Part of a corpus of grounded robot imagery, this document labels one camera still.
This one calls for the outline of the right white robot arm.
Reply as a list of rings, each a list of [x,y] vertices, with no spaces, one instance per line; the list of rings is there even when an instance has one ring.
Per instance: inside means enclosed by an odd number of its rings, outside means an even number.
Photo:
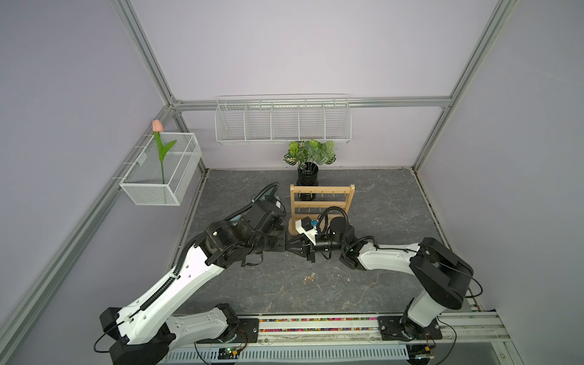
[[[423,290],[410,300],[404,313],[378,319],[386,341],[440,338],[438,316],[445,310],[460,310],[468,298],[473,268],[433,237],[409,245],[381,245],[372,236],[357,237],[345,217],[306,217],[295,226],[297,234],[284,239],[284,248],[310,262],[318,252],[329,259],[337,250],[340,261],[350,269],[401,272],[417,278]]]

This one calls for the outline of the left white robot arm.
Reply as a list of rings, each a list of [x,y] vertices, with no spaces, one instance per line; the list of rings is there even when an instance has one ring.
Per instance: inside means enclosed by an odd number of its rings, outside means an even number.
[[[278,199],[255,200],[191,240],[176,265],[136,301],[104,310],[100,323],[103,334],[114,340],[107,350],[112,362],[157,364],[184,345],[236,339],[240,320],[228,304],[184,317],[176,310],[232,264],[271,250],[284,230],[285,215]]]

